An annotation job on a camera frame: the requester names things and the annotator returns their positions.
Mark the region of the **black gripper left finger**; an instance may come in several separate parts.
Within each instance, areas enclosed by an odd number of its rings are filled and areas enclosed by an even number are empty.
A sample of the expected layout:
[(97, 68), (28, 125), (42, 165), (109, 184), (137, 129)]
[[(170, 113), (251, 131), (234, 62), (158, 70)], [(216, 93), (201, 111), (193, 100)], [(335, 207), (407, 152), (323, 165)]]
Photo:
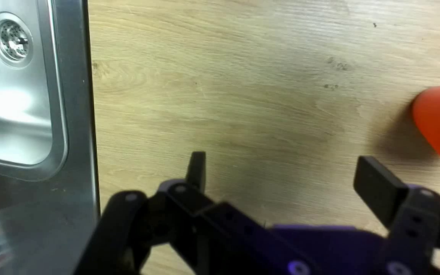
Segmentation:
[(204, 190), (207, 184), (207, 152), (193, 151), (187, 169), (187, 181)]

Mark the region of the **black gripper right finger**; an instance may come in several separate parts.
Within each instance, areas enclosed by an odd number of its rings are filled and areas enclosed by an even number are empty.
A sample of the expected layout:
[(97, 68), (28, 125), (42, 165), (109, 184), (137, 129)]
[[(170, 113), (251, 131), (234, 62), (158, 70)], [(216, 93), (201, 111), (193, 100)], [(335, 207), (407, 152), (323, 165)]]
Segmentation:
[(358, 157), (354, 187), (386, 227), (392, 226), (409, 195), (409, 186), (373, 155)]

